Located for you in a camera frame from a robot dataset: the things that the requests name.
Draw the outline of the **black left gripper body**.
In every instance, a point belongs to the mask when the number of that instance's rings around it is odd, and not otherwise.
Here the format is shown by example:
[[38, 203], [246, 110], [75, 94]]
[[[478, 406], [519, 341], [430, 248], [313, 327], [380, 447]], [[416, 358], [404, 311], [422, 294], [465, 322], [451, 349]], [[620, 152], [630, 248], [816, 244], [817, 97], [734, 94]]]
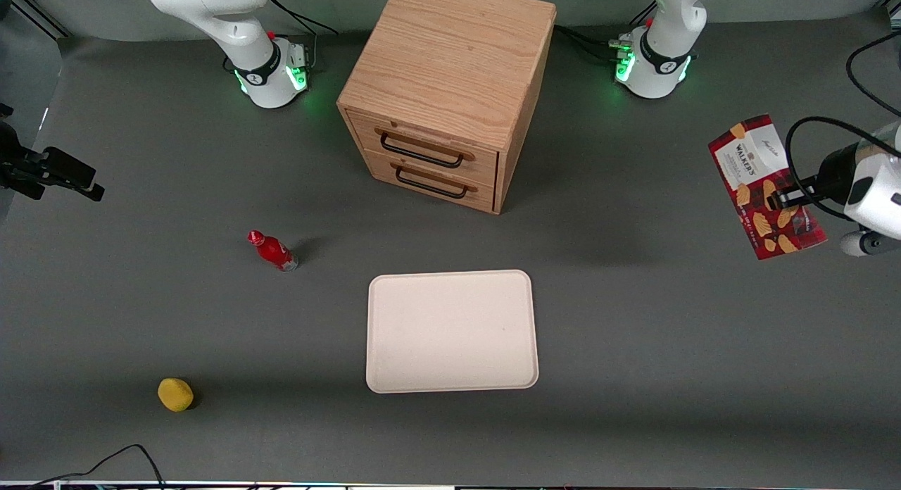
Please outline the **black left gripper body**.
[[846, 146], [828, 154], [815, 176], [815, 198], [846, 204], [858, 165], [858, 146]]

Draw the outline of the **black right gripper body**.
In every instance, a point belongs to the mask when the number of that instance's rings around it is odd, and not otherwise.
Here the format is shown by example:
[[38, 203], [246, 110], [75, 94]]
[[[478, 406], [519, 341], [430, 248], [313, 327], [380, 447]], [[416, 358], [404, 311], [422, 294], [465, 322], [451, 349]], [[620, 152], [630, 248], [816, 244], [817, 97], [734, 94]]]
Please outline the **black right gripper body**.
[[29, 199], [41, 199], [45, 186], [36, 181], [34, 165], [28, 161], [32, 151], [20, 143], [16, 131], [4, 122], [13, 112], [11, 107], [1, 105], [1, 187]]

